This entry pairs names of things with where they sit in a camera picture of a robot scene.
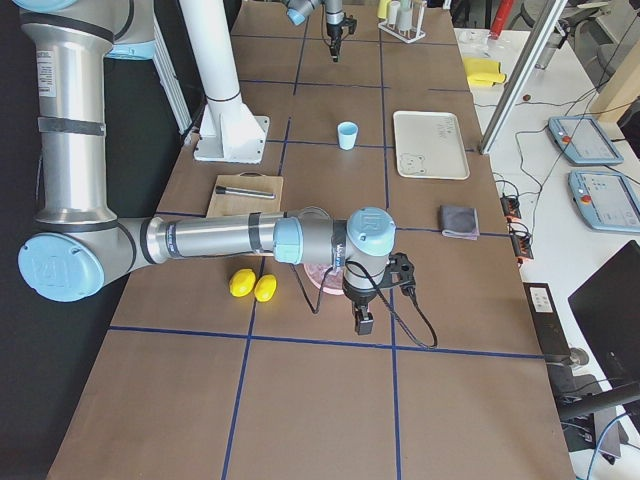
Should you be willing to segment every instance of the red object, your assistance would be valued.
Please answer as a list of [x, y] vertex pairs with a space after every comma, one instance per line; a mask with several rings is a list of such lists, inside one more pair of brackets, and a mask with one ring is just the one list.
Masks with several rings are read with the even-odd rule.
[[500, 36], [502, 29], [504, 28], [504, 24], [507, 23], [507, 20], [509, 19], [513, 2], [514, 0], [502, 0], [502, 2], [500, 2], [496, 16], [491, 24], [491, 29], [489, 30], [489, 38], [495, 40]]

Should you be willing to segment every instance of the test tube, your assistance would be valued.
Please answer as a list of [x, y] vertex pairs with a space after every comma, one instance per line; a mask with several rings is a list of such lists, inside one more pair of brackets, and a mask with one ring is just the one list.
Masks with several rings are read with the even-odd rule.
[[380, 0], [378, 2], [378, 18], [380, 20], [387, 19], [387, 8], [389, 6], [390, 0]]
[[413, 20], [413, 10], [411, 8], [400, 8], [398, 15], [398, 31], [400, 33], [411, 31]]
[[398, 10], [400, 10], [400, 2], [398, 0], [392, 0], [389, 3], [389, 10], [387, 12], [387, 25], [392, 27], [396, 24], [398, 19]]

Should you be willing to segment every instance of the computer monitor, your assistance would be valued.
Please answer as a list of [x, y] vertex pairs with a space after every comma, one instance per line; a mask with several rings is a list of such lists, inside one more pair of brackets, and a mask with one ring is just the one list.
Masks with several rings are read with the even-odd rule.
[[[616, 387], [640, 381], [640, 246], [628, 242], [570, 297], [576, 322]], [[640, 401], [629, 405], [640, 411]], [[640, 430], [639, 416], [632, 417]]]

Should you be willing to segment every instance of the white desk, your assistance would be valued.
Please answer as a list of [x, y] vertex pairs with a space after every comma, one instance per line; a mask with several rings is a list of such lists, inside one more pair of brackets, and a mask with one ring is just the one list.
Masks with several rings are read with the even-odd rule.
[[[502, 64], [502, 71], [509, 76], [526, 42], [528, 32], [505, 31], [500, 39], [483, 46], [481, 38], [486, 38], [486, 30], [456, 30], [458, 44], [463, 56], [488, 56]], [[556, 52], [547, 70], [535, 70], [529, 78], [522, 94], [531, 95], [530, 102], [562, 104], [570, 102], [593, 87], [573, 50], [565, 45]], [[491, 88], [472, 87], [476, 113], [484, 132], [495, 110], [503, 86]], [[569, 113], [582, 114], [591, 95], [577, 103]], [[504, 128], [493, 145], [490, 156], [493, 172], [517, 185], [520, 193], [537, 192], [538, 186], [520, 169], [520, 157], [515, 139], [516, 132], [541, 130], [547, 119], [553, 115], [564, 115], [571, 105], [563, 107], [551, 105], [518, 105], [512, 111]], [[612, 139], [623, 138], [615, 124], [603, 125]], [[640, 235], [599, 233], [583, 222], [572, 201], [567, 175], [572, 167], [564, 158], [554, 166], [559, 149], [546, 131], [538, 134], [519, 135], [524, 157], [524, 168], [540, 182], [549, 176], [539, 198], [535, 215], [534, 261], [526, 262], [520, 272], [525, 282], [548, 283], [562, 322], [567, 340], [571, 346], [586, 350], [592, 359], [580, 372], [591, 373], [596, 378], [605, 378], [596, 364], [593, 354], [573, 317], [568, 297], [586, 281], [606, 260], [631, 239], [640, 241]], [[640, 162], [626, 142], [616, 143], [625, 162], [616, 167], [621, 172], [640, 179]], [[589, 170], [605, 170], [604, 167], [588, 167]], [[498, 184], [502, 192], [503, 185]], [[505, 193], [515, 193], [505, 186]], [[634, 185], [637, 194], [640, 187]], [[535, 195], [520, 198], [523, 223], [532, 228]], [[622, 422], [630, 436], [630, 442], [639, 445], [640, 436], [628, 419]], [[592, 451], [576, 452], [571, 455], [578, 476], [587, 473]], [[637, 479], [640, 472], [640, 452], [630, 447], [622, 447], [622, 458], [614, 466], [602, 459], [596, 461], [592, 479]]]

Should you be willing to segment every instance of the folded napkin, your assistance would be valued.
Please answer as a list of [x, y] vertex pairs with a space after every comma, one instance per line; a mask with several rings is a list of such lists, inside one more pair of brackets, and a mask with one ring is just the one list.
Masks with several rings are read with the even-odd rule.
[[504, 73], [500, 73], [500, 62], [495, 60], [464, 57], [462, 63], [471, 86], [491, 87], [496, 83], [504, 83], [507, 79]]
[[442, 205], [440, 207], [440, 229], [445, 237], [477, 240], [478, 212], [472, 207]]

